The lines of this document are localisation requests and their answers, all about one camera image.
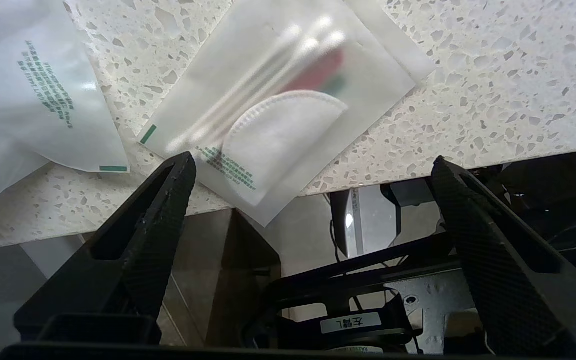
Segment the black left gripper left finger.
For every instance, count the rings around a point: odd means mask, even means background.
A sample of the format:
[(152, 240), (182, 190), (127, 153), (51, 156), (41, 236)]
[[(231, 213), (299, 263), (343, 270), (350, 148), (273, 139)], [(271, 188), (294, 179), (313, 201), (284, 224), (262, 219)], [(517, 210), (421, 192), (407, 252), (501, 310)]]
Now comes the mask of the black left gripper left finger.
[(162, 163), (14, 315), (23, 341), (158, 344), (197, 169)]

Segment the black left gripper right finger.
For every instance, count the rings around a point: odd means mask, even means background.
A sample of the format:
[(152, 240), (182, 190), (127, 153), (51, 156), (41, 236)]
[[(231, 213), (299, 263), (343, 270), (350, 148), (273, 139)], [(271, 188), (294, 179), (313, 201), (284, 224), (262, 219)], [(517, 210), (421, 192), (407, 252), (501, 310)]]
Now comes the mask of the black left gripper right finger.
[(466, 169), (430, 177), (494, 353), (576, 356), (576, 267)]

